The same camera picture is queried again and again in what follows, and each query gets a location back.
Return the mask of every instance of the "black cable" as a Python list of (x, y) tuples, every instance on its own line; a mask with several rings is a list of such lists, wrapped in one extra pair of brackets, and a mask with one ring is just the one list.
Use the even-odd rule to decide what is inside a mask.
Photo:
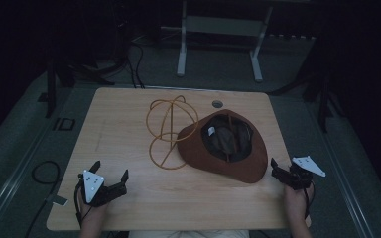
[(75, 215), (76, 215), (76, 219), (78, 221), (79, 227), (82, 226), (82, 220), (85, 218), (85, 216), (88, 215), (88, 213), (91, 211), (91, 208), (92, 208), (92, 206), (90, 206), (87, 212), (85, 213), (85, 215), (82, 217), (81, 210), (78, 204), (78, 191), (82, 187), (82, 185), (83, 185), (83, 178), (80, 177), (78, 184), (75, 186), (75, 191), (73, 192), (73, 201), (75, 204), (75, 211), (76, 211)]
[[(45, 164), (52, 164), (56, 167), (57, 169), (57, 175), (56, 175), (56, 178), (52, 181), (42, 181), (42, 180), (39, 180), (36, 176), (36, 170), (45, 165)], [(32, 178), (35, 182), (39, 183), (39, 184), (51, 184), (52, 185), (52, 188), (51, 190), (49, 191), (49, 194), (48, 194), (48, 197), (54, 192), (57, 184), (61, 181), (61, 178), (60, 178), (60, 174), (61, 174), (61, 169), (59, 167), (59, 165), (53, 161), (44, 161), (44, 162), (41, 162), (39, 163), (38, 165), (36, 165), (33, 170), (32, 170)], [(34, 216), (32, 222), (30, 223), (30, 226), (29, 226), (29, 229), (27, 230), (26, 232), (26, 235), (25, 237), (28, 238), (30, 236), (30, 232), (33, 228), (33, 225), (36, 223), (36, 220), (37, 218), (39, 217), (40, 213), (42, 212), (43, 208), (45, 207), (46, 203), (48, 201), (45, 199), (43, 202), (42, 202), (42, 205), (40, 206), (39, 210), (37, 211), (36, 215)]]
[(140, 84), (140, 87), (145, 89), (145, 85), (144, 83), (142, 82), (140, 76), (139, 76), (139, 73), (138, 73), (138, 69), (139, 69), (139, 65), (141, 64), (141, 60), (144, 56), (144, 50), (137, 44), (135, 43), (131, 43), (131, 46), (133, 47), (136, 47), (140, 50), (141, 54), (138, 58), (138, 62), (137, 62), (137, 65), (135, 66), (135, 70), (133, 69), (133, 66), (132, 66), (132, 62), (130, 61), (129, 57), (127, 57), (127, 62), (128, 65), (129, 65), (129, 69), (131, 70), (131, 79), (132, 79), (132, 83), (134, 85), (135, 88), (137, 88), (137, 85), (136, 85), (136, 82), (135, 82), (135, 76), (136, 76), (136, 79), (138, 81), (138, 83)]
[(306, 219), (308, 218), (308, 215), (309, 215), (309, 195), (305, 187), (303, 188), (303, 192), (305, 193), (305, 197), (306, 197), (306, 211), (305, 211), (305, 219)]
[[(124, 61), (122, 59), (115, 59), (115, 55), (118, 52), (118, 48), (120, 45), (119, 41), (128, 41), (128, 39), (125, 40), (124, 38), (122, 38), (122, 39), (119, 38), (118, 28), (125, 25), (125, 24), (130, 24), (130, 23), (128, 22), (127, 19), (123, 19), (123, 18), (117, 19), (116, 15), (115, 15), (115, 9), (114, 9), (115, 6), (113, 5), (113, 3), (111, 1), (109, 1), (109, 4), (110, 4), (109, 8), (111, 9), (111, 12), (113, 15), (113, 23), (114, 23), (114, 28), (115, 28), (115, 40), (114, 40), (114, 46), (113, 46), (113, 53), (110, 56), (110, 59), (114, 61), (114, 65), (108, 66), (108, 67), (102, 68), (102, 69), (89, 69), (89, 68), (87, 68), (87, 67), (85, 67), (79, 63), (75, 63), (72, 60), (68, 60), (67, 63), (69, 65), (71, 65), (72, 69), (74, 69), (75, 71), (79, 72), (80, 74), (86, 76), (87, 78), (92, 79), (93, 81), (96, 81), (100, 84), (114, 85), (115, 84), (114, 82), (106, 81), (104, 78), (102, 78), (102, 75), (114, 72), (116, 70), (118, 72), (120, 72), (123, 69), (123, 66), (126, 63), (126, 61)], [(79, 9), (80, 20), (81, 20), (81, 23), (83, 25), (83, 28), (85, 29), (88, 42), (92, 43), (92, 39), (91, 39), (91, 35), (90, 35), (90, 29), (88, 27), (88, 23), (85, 19), (85, 15), (84, 15), (85, 10), (84, 10), (83, 3), (80, 1), (76, 1), (76, 6)]]
[(311, 181), (311, 184), (314, 187), (314, 193), (312, 194), (312, 198), (311, 198), (311, 202), (309, 203), (309, 206), (311, 206), (312, 203), (314, 203), (314, 199), (315, 199), (315, 196), (317, 194), (317, 188), (315, 187), (315, 183), (313, 181)]

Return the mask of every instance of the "small sticker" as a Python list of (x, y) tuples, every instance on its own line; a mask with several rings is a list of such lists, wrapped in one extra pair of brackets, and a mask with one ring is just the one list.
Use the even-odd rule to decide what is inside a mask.
[(214, 127), (209, 127), (208, 128), (208, 135), (211, 136), (214, 133), (215, 133), (215, 128)]
[(66, 198), (54, 194), (49, 195), (48, 198), (46, 198), (46, 201), (61, 206), (65, 206), (67, 204)]

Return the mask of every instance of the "white table leg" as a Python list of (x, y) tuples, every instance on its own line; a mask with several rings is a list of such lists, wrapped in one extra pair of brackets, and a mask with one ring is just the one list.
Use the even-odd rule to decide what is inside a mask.
[(183, 1), (182, 8), (182, 39), (181, 51), (179, 52), (178, 76), (185, 75), (185, 67), (187, 63), (187, 1)]
[(264, 38), (265, 38), (265, 32), (267, 31), (272, 10), (273, 10), (273, 7), (268, 8), (267, 15), (265, 16), (265, 20), (262, 24), (262, 28), (258, 36), (258, 43), (256, 44), (255, 48), (252, 51), (250, 51), (250, 59), (252, 61), (253, 75), (255, 77), (255, 81), (257, 82), (263, 81), (261, 67), (258, 61), (258, 55), (259, 55), (259, 51), (261, 50), (262, 42), (264, 41)]

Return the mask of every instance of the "hat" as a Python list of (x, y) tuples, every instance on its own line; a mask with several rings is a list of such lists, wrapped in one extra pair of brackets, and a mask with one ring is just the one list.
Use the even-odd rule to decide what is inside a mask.
[[(178, 140), (188, 136), (194, 127), (185, 127)], [(268, 167), (265, 143), (256, 127), (226, 109), (201, 119), (193, 134), (178, 141), (177, 146), (190, 166), (247, 183), (259, 181)]]

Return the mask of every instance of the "orange wire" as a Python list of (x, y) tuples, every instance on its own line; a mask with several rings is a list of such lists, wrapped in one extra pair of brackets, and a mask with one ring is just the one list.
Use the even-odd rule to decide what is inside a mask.
[[(156, 135), (150, 128), (150, 125), (149, 125), (149, 117), (150, 117), (150, 114), (151, 112), (157, 107), (159, 106), (160, 104), (162, 103), (170, 103), (170, 106), (168, 108), (168, 110), (166, 110), (166, 113), (164, 115), (164, 118), (163, 118), (163, 121), (162, 121), (162, 126), (161, 126), (161, 129), (160, 129), (160, 134), (159, 135)], [(183, 106), (181, 104), (179, 104), (178, 102), (182, 103), (182, 104), (185, 104), (186, 106), (188, 106), (189, 108), (191, 108), (196, 116), (196, 120), (193, 119), (193, 117), (191, 116), (191, 114), (183, 108)], [(173, 134), (177, 134), (178, 133), (175, 133), (173, 132), (173, 109), (174, 109), (174, 106), (177, 106), (179, 108), (181, 108), (184, 112), (186, 112), (188, 114), (188, 116), (190, 117), (190, 119), (192, 120), (193, 124), (194, 124), (194, 127), (193, 127), (193, 130), (188, 134), (186, 135), (185, 137), (183, 138), (180, 138), (180, 139), (173, 139)], [(171, 121), (170, 121), (170, 131), (171, 132), (163, 132), (164, 131), (164, 126), (166, 124), (166, 119), (167, 119), (167, 116), (170, 112), (170, 116), (171, 116)], [(169, 168), (169, 167), (165, 167), (164, 166), (164, 163), (167, 159), (167, 157), (169, 156), (169, 154), (172, 152), (173, 148), (175, 147), (176, 143), (179, 142), (179, 141), (182, 141), (182, 140), (185, 140), (187, 138), (189, 138), (195, 131), (196, 131), (196, 128), (198, 126), (198, 123), (199, 123), (199, 118), (198, 118), (198, 115), (197, 115), (197, 112), (196, 110), (191, 106), (189, 105), (188, 103), (186, 103), (186, 100), (183, 96), (177, 96), (175, 99), (173, 100), (165, 100), (165, 99), (158, 99), (158, 100), (155, 100), (153, 101), (151, 104), (150, 104), (150, 110), (148, 111), (147, 113), (147, 117), (146, 117), (146, 125), (147, 125), (147, 129), (148, 131), (155, 137), (154, 140), (151, 142), (150, 144), (150, 148), (149, 148), (149, 154), (150, 154), (150, 159), (151, 161), (153, 161), (153, 163), (162, 168), (162, 169), (165, 169), (165, 170), (176, 170), (176, 169), (179, 169), (183, 166), (186, 165), (186, 163), (183, 163), (182, 165), (180, 166), (177, 166), (177, 167), (172, 167), (172, 168)], [(170, 134), (170, 140), (167, 140), (167, 139), (164, 139), (163, 136), (165, 135), (168, 135)], [(152, 149), (153, 149), (153, 145), (154, 143), (157, 141), (157, 140), (162, 140), (162, 141), (165, 141), (165, 142), (170, 142), (170, 149), (169, 151), (167, 152), (166, 156), (163, 158), (163, 161), (158, 164), (154, 158), (153, 158), (153, 154), (152, 154)]]

